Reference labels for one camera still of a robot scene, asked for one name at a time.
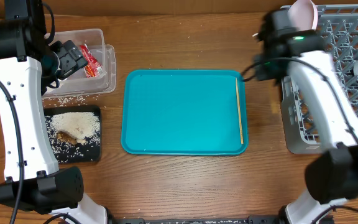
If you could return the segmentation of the red snack wrapper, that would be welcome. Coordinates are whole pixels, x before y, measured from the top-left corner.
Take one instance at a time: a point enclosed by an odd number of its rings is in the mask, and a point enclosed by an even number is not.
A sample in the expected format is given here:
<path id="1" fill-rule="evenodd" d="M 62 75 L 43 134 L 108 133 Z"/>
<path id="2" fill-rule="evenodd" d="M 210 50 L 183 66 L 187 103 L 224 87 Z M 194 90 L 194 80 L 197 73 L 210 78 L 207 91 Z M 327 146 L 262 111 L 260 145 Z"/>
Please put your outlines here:
<path id="1" fill-rule="evenodd" d="M 87 78 L 99 77 L 103 73 L 101 64 L 93 56 L 90 49 L 86 44 L 80 45 L 81 53 L 87 61 L 87 65 L 84 67 L 85 75 Z"/>

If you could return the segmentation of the pile of white rice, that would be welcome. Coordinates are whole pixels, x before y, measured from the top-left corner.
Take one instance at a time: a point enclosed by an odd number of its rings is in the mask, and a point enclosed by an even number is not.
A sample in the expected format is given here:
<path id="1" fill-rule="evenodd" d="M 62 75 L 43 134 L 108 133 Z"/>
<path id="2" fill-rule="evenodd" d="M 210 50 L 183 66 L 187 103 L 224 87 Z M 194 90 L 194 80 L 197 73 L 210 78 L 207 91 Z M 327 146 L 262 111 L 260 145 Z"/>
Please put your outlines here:
<path id="1" fill-rule="evenodd" d="M 99 118 L 91 112 L 69 112 L 52 116 L 51 127 L 76 139 L 90 138 L 100 131 Z"/>

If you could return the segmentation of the wooden chopstick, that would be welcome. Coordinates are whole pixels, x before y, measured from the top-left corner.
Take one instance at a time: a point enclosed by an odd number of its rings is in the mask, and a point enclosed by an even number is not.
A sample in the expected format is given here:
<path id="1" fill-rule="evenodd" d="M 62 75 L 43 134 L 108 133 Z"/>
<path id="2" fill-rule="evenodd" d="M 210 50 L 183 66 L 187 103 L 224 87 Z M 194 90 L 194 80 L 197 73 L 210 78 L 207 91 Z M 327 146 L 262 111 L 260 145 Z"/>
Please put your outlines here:
<path id="1" fill-rule="evenodd" d="M 238 85 L 237 77 L 235 78 L 235 86 L 236 86 L 237 113 L 238 113 L 238 120 L 239 120 L 239 133 L 240 133 L 241 144 L 244 144 L 244 135 L 242 130 L 241 102 L 239 98 L 239 85 Z"/>

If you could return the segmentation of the large white plate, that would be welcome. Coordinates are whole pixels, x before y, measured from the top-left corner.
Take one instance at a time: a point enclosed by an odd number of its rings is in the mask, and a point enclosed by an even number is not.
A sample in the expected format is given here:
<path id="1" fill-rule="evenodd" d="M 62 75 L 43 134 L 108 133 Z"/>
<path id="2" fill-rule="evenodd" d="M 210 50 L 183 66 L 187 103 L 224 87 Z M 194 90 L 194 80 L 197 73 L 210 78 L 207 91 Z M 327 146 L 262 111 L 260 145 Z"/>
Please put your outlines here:
<path id="1" fill-rule="evenodd" d="M 297 0 L 288 10 L 293 25 L 299 30 L 315 30 L 318 23 L 318 10 L 312 0 Z"/>

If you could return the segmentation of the brown food scrap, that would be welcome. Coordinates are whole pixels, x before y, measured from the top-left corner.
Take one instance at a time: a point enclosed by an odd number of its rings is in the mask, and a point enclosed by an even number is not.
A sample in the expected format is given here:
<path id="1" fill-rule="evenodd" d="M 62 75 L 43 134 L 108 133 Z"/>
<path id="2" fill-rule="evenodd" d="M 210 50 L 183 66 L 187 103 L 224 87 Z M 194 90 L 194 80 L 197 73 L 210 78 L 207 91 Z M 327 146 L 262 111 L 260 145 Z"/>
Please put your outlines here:
<path id="1" fill-rule="evenodd" d="M 86 144 L 86 140 L 85 139 L 77 139 L 74 138 L 71 134 L 66 133 L 64 131 L 59 131 L 57 134 L 57 139 L 61 142 L 65 142 L 71 145 L 77 145 L 77 144 Z"/>

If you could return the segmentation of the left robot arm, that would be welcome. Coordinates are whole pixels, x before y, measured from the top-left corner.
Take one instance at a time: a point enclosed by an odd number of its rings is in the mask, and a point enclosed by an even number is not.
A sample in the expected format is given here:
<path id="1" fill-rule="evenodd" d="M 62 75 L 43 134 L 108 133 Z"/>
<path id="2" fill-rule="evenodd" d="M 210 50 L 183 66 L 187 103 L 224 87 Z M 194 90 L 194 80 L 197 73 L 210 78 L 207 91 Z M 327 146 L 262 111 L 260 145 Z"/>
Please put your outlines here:
<path id="1" fill-rule="evenodd" d="M 0 21 L 0 118 L 5 145 L 0 204 L 68 223 L 114 223 L 85 194 L 78 167 L 61 169 L 47 134 L 42 95 L 86 66 L 72 42 L 55 41 L 42 1 L 6 1 Z"/>

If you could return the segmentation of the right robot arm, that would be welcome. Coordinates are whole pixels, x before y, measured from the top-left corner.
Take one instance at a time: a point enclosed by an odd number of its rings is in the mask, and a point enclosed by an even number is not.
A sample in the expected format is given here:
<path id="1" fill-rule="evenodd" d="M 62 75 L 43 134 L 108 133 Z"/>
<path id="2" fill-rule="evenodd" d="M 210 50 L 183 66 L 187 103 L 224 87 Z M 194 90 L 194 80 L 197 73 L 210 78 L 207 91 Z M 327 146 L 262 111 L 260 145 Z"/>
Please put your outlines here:
<path id="1" fill-rule="evenodd" d="M 301 90 L 318 130 L 322 154 L 305 169 L 306 190 L 284 206 L 279 223 L 318 223 L 358 197 L 358 117 L 334 72 L 333 58 L 315 30 L 298 30 L 287 10 L 267 13 L 255 61 L 258 80 L 289 76 Z"/>

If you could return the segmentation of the clear plastic bin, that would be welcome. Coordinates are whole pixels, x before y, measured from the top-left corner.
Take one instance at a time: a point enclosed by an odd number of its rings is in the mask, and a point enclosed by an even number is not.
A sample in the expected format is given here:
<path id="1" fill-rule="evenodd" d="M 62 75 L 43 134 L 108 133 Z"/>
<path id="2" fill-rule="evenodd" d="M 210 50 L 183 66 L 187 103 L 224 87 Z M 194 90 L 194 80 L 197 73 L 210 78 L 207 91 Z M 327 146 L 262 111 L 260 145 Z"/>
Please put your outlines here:
<path id="1" fill-rule="evenodd" d="M 83 29 L 56 32 L 54 42 L 65 43 L 71 40 L 77 48 L 84 45 L 99 62 L 102 68 L 98 77 L 87 77 L 84 68 L 81 68 L 67 79 L 60 81 L 59 88 L 48 88 L 44 97 L 75 95 L 80 93 L 96 93 L 102 90 L 106 84 L 106 47 L 104 34 L 101 29 Z"/>

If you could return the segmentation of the black rectangular tray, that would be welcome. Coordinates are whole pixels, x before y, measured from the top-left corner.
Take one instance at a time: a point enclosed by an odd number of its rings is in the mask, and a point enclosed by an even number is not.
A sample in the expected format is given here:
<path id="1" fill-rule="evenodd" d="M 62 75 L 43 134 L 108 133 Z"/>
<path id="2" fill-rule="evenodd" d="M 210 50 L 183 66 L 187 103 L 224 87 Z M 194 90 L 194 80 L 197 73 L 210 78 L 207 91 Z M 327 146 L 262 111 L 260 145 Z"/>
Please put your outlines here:
<path id="1" fill-rule="evenodd" d="M 85 138 L 86 144 L 71 145 L 57 139 L 58 131 L 51 127 L 51 118 L 54 115 L 69 112 L 91 112 L 100 122 L 100 131 L 90 138 Z M 71 106 L 62 108 L 48 108 L 44 110 L 48 138 L 52 151 L 60 164 L 76 162 L 94 162 L 101 157 L 101 110 L 96 105 Z"/>

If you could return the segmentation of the teal serving tray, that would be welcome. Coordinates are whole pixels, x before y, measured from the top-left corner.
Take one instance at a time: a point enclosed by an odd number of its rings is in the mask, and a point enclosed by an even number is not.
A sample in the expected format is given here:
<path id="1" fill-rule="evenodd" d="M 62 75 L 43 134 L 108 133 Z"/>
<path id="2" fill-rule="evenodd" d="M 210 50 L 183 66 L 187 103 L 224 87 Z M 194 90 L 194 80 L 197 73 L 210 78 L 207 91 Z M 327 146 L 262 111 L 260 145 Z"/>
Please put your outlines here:
<path id="1" fill-rule="evenodd" d="M 235 78 L 244 144 L 241 144 Z M 234 70 L 134 70 L 126 78 L 121 145 L 131 154 L 236 156 L 248 147 L 246 93 Z"/>

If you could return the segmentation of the grey dish rack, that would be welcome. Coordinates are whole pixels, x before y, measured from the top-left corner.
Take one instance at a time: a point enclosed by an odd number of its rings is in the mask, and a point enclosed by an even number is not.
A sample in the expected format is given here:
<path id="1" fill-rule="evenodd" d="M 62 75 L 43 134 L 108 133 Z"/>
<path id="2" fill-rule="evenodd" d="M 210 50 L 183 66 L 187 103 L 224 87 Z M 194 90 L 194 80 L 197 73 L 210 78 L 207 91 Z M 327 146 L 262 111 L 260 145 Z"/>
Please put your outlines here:
<path id="1" fill-rule="evenodd" d="M 318 6 L 318 34 L 333 55 L 336 75 L 358 117 L 358 4 Z M 298 86 L 282 79 L 282 119 L 287 148 L 294 154 L 319 154 L 319 136 Z"/>

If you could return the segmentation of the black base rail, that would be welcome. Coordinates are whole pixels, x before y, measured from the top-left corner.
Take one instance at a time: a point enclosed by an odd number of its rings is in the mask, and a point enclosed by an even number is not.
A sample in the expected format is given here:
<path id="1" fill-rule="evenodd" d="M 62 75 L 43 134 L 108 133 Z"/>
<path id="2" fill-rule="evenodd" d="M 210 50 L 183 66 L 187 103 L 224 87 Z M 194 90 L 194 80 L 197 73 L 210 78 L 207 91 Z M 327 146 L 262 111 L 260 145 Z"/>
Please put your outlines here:
<path id="1" fill-rule="evenodd" d="M 279 224 L 281 221 L 275 215 L 251 215 L 247 218 L 195 218 L 195 219 L 168 219 L 145 220 L 143 218 L 121 218 L 118 224 Z"/>

